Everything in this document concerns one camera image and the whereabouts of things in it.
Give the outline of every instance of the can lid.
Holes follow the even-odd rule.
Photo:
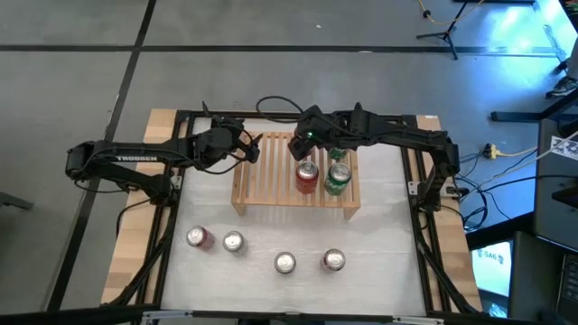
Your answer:
[[[189,245],[198,246],[205,240],[205,229],[201,226],[192,227],[187,233],[187,242]]]
[[[299,177],[306,180],[315,178],[317,176],[317,166],[313,162],[299,162],[298,167]]]
[[[345,266],[345,255],[339,249],[330,249],[325,253],[325,263],[331,270],[339,271]]]
[[[295,264],[295,257],[288,252],[279,253],[275,258],[275,269],[282,274],[291,273]]]
[[[351,178],[350,168],[341,162],[332,165],[330,174],[335,181],[348,181]]]
[[[243,238],[243,235],[238,231],[229,231],[223,237],[223,247],[225,247],[229,252],[239,250],[243,246],[244,242],[245,239]]]

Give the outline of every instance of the concrete floor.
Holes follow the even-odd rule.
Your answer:
[[[460,6],[428,3],[440,21],[452,19]],[[513,51],[550,47],[547,23],[569,53],[576,34],[553,3],[540,0],[539,11],[482,5],[458,23],[454,41]],[[146,1],[4,0],[2,7],[0,44],[133,44]],[[157,4],[145,44],[435,46],[415,35],[442,30],[406,0],[167,0]],[[128,57],[0,52],[0,190],[36,204],[30,212],[0,209],[0,313],[43,308],[81,194],[64,175],[66,150],[101,138]],[[544,93],[561,77],[551,72],[557,64],[554,57],[508,55],[462,54],[454,61],[444,53],[143,53],[116,140],[140,141],[151,108],[200,109],[205,100],[214,110],[251,110],[257,99],[276,94],[327,112],[360,101],[376,113],[438,115],[461,154],[485,143],[513,153],[536,146],[537,125],[491,123],[489,112],[549,106]],[[516,160],[480,160],[471,178],[483,181]],[[510,179],[533,172],[527,168]],[[522,199],[533,195],[531,183],[494,193],[512,217],[532,209],[532,201]],[[64,308],[98,305],[125,199],[98,195]],[[480,204],[472,196],[461,209],[469,213]],[[503,219],[491,206],[486,225]]]

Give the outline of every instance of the red soda can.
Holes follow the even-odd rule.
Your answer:
[[[215,237],[204,227],[195,226],[187,233],[187,243],[193,247],[209,249],[215,243]]]
[[[295,168],[295,187],[303,194],[315,192],[319,179],[319,169],[314,162],[299,162]]]

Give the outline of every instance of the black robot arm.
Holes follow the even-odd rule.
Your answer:
[[[246,144],[240,140],[246,132],[243,119],[214,116],[210,130],[162,144],[128,144],[109,141],[85,142],[68,151],[66,174],[76,181],[101,178],[115,182],[121,189],[143,190],[153,204],[166,204],[172,199],[171,178],[162,174],[146,175],[115,163],[158,162],[173,168],[194,167],[199,171],[232,156],[239,162],[256,162],[261,136],[250,136]],[[240,149],[243,157],[233,153]]]
[[[299,118],[289,150],[295,160],[302,160],[309,151],[318,148],[357,150],[359,146],[392,144],[428,152],[433,168],[427,181],[417,187],[418,206],[425,211],[438,211],[440,190],[448,177],[460,171],[458,146],[445,131],[427,131],[408,125],[388,122],[383,116],[363,110],[360,103],[350,111],[323,114],[309,107]]]

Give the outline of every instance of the desk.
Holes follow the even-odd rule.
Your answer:
[[[552,136],[560,137],[556,121],[545,119],[540,122],[538,152],[550,149]],[[536,175],[562,174],[578,178],[578,162],[558,154],[550,153],[536,164]],[[564,190],[573,184],[572,179],[544,178],[536,181],[534,211],[497,225],[485,227],[468,234],[470,249],[509,240],[514,232],[523,231],[544,237],[563,246],[578,249],[578,211],[552,199],[552,193]]]
[[[151,112],[149,123],[144,133],[144,141],[146,143],[160,143],[169,139],[172,134],[175,116],[175,110],[154,109]],[[423,129],[440,129],[440,123],[436,116],[418,116],[417,124]],[[412,166],[411,172],[417,179],[418,171],[415,155],[410,153],[409,158]],[[429,155],[424,156],[424,165],[425,169],[429,171],[432,166]],[[163,165],[150,162],[139,163],[136,169],[147,174],[156,174],[163,172]],[[131,193],[128,197],[127,205],[136,203],[144,198],[145,195],[142,192]],[[443,205],[458,208],[457,203],[451,199],[443,199]],[[141,266],[152,229],[153,215],[154,207],[151,205],[130,209],[125,214],[115,252],[112,256],[102,302],[109,302],[116,298]],[[434,214],[434,220],[439,237],[443,266],[447,274],[452,278],[452,281],[468,302],[480,310],[480,297],[473,278],[470,251],[466,244],[460,217],[450,210],[442,210]],[[437,281],[431,270],[429,270],[428,274],[433,308],[439,311],[441,309],[441,299]],[[155,267],[149,277],[144,302],[153,300],[157,276],[158,266]]]

